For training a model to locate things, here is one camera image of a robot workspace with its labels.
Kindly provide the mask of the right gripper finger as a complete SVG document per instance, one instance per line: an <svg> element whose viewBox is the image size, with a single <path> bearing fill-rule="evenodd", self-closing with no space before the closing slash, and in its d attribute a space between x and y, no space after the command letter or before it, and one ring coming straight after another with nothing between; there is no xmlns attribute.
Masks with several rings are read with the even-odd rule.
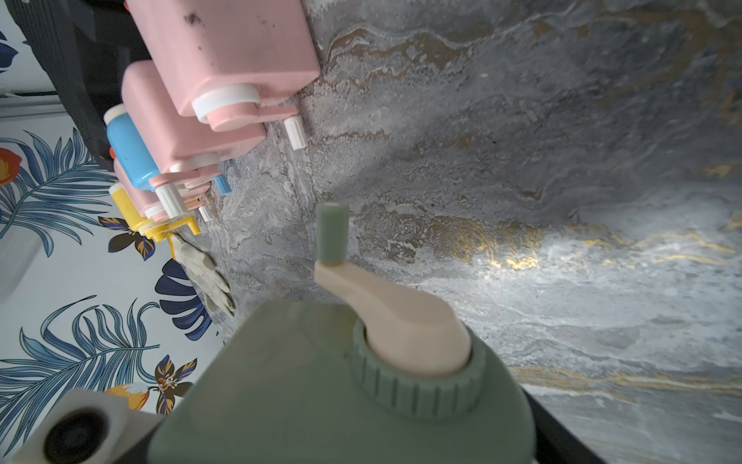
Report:
<svg viewBox="0 0 742 464"><path fill-rule="evenodd" d="M560 423L531 394L524 391L531 406L536 429L535 461L539 464L605 464L606 461Z"/></svg>

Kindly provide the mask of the yellow pencil sharpener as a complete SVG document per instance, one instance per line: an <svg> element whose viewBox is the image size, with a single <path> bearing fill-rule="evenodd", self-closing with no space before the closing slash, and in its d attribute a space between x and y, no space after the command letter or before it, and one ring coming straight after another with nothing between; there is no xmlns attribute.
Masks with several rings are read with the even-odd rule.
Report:
<svg viewBox="0 0 742 464"><path fill-rule="evenodd" d="M124 186L120 182L115 183L109 189L109 193L124 219L129 224L129 228L147 239L161 243L165 241L170 234L178 232L183 227L189 228L193 235L201 234L196 218L191 215L185 215L179 218L170 218L165 222L153 222L152 220L148 220L148 218L141 216L133 204L133 201L129 198Z"/></svg>

